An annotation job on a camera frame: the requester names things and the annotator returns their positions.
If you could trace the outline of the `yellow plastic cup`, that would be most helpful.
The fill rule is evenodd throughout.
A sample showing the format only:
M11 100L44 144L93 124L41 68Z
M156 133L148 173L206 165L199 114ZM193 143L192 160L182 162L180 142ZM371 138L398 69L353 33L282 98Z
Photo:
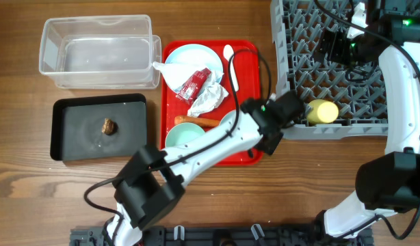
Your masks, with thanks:
M323 99L312 100L308 106L311 108L306 119L310 124L329 124L339 116L339 108L333 102Z

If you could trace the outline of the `green bowl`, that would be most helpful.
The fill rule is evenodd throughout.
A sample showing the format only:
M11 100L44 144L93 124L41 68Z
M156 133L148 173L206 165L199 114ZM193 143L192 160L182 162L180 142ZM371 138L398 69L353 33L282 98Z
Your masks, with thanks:
M180 123L174 126L167 134L165 147L186 144L205 134L203 128L193 123Z

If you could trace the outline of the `brown food scrap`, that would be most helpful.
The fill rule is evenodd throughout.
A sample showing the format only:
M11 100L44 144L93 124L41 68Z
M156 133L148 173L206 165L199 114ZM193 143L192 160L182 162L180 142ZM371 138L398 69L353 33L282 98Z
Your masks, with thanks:
M113 135L116 132L116 123L109 118L105 118L101 132L105 135Z

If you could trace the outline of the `blue bowl with rice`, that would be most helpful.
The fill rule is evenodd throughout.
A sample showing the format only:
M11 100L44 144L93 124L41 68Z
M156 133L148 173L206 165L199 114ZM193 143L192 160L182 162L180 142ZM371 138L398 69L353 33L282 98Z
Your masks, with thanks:
M232 110L230 112L228 112L221 120L220 120L220 125L222 125L223 123L231 120L233 117L236 116L236 110Z

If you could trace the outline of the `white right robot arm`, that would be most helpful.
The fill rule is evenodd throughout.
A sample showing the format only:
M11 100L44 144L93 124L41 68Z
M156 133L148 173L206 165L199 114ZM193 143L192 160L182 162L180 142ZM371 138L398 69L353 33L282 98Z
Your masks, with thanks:
M325 31L315 59L346 66L377 62L386 89L388 135L385 155L362 165L355 190L317 216L321 240L346 241L373 223L398 213L415 213L405 239L420 218L420 17L385 14L354 38Z

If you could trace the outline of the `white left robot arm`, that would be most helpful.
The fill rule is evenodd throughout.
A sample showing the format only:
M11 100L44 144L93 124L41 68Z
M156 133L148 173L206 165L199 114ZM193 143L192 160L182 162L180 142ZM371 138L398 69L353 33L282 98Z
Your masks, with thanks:
M245 100L231 118L187 143L160 150L141 147L112 182L116 216L109 245L134 245L179 203L187 185L225 158L256 148L272 154L290 112L278 101Z

